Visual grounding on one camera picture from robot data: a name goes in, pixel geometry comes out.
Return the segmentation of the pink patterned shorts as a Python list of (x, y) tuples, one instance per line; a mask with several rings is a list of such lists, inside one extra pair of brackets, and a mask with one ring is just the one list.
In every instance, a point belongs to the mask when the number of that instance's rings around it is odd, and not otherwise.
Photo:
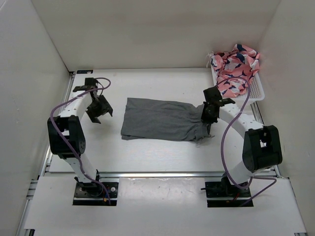
[(235, 44), (230, 52), (212, 52), (207, 57), (206, 66), (214, 70), (215, 86), (224, 98), (245, 94), (260, 70), (260, 53), (243, 44)]

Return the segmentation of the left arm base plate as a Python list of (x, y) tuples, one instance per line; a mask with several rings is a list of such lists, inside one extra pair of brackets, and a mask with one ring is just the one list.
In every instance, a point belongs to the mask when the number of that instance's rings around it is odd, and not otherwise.
[(119, 183), (103, 182), (107, 191), (100, 185), (93, 183), (92, 187), (85, 188), (82, 184), (76, 183), (72, 204), (74, 206), (116, 206), (118, 199)]

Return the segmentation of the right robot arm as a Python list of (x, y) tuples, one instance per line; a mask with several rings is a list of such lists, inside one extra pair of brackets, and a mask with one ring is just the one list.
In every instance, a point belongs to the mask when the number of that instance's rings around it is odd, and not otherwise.
[[(257, 172), (279, 165), (283, 161), (279, 131), (274, 125), (263, 125), (243, 113), (235, 101), (223, 98), (217, 87), (203, 91), (205, 102), (201, 119), (213, 124), (219, 119), (228, 123), (223, 132), (220, 153), (224, 168), (221, 191), (233, 196), (239, 189), (247, 189)], [(224, 141), (229, 128), (243, 138), (242, 160), (232, 169), (227, 167)]]

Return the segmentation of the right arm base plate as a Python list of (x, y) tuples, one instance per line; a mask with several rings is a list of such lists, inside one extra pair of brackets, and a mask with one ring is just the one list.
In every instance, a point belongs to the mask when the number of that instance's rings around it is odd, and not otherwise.
[(220, 181), (208, 181), (200, 190), (206, 193), (208, 208), (253, 207), (249, 188), (242, 190), (234, 185), (224, 186)]

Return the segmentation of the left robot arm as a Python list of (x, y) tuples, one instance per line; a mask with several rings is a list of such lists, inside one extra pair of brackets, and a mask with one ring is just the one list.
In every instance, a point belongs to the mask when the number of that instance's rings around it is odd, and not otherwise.
[(83, 85), (73, 89), (68, 101), (52, 109), (47, 120), (51, 152), (72, 167), (77, 182), (87, 184), (86, 191), (93, 197), (102, 194), (103, 184), (85, 154), (81, 119), (86, 114), (92, 123), (100, 124), (100, 116), (113, 115), (113, 108), (103, 95), (110, 86), (111, 81), (105, 77), (86, 78)]

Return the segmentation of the aluminium front rail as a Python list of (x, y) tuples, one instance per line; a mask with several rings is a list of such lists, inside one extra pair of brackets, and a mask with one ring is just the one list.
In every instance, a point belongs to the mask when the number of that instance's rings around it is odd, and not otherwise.
[(221, 177), (223, 172), (101, 172), (102, 178)]

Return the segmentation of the aluminium right side rail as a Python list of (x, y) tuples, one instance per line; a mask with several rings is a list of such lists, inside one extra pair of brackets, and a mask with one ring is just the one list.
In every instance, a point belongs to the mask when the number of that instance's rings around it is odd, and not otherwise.
[[(264, 124), (264, 120), (263, 120), (263, 117), (261, 115), (261, 112), (260, 112), (260, 109), (259, 109), (259, 106), (258, 106), (257, 102), (254, 102), (254, 103), (251, 104), (251, 109), (252, 109), (252, 113), (254, 115), (255, 120), (261, 122), (262, 124)], [(284, 178), (281, 175), (281, 172), (279, 170), (278, 165), (274, 166), (273, 169), (274, 169), (274, 172), (275, 172), (275, 175), (276, 175), (277, 178), (282, 178), (282, 179), (288, 179), (289, 180), (289, 178)], [(294, 233), (294, 235), (295, 236), (308, 236), (308, 233), (307, 232), (296, 232), (296, 233)]]

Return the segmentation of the white plastic basket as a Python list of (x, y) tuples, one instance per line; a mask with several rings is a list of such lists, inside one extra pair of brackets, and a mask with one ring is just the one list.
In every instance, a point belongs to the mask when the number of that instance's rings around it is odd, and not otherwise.
[[(246, 100), (247, 96), (248, 96), (248, 90), (246, 91), (246, 93), (239, 94), (238, 96), (232, 97), (231, 99), (234, 100), (238, 104), (239, 107), (241, 107), (244, 101)], [(262, 101), (264, 98), (265, 98), (265, 94), (264, 94), (263, 86), (259, 77), (259, 73), (256, 73), (254, 77), (252, 78), (251, 92), (250, 92), (249, 99), (247, 101), (247, 106), (249, 106), (250, 104), (254, 102)]]

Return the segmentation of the grey shorts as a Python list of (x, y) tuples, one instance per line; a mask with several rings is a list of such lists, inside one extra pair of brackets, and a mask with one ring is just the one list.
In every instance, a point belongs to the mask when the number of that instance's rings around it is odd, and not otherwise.
[(128, 98), (121, 137), (123, 140), (198, 142), (211, 137), (211, 125), (202, 122), (202, 112), (203, 105)]

